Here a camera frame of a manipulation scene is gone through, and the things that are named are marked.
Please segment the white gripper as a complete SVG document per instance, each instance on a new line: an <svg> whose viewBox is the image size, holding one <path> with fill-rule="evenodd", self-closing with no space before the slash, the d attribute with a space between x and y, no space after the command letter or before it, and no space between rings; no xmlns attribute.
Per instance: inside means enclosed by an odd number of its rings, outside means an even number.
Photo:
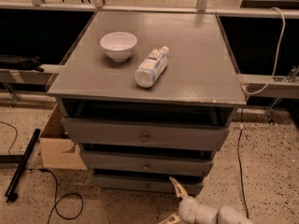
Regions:
<svg viewBox="0 0 299 224"><path fill-rule="evenodd" d="M158 224L178 224L181 220L187 224L196 224L199 202L188 196L187 190L172 176L169 177L174 185L178 198L183 198L178 206L178 214L174 213Z"/></svg>

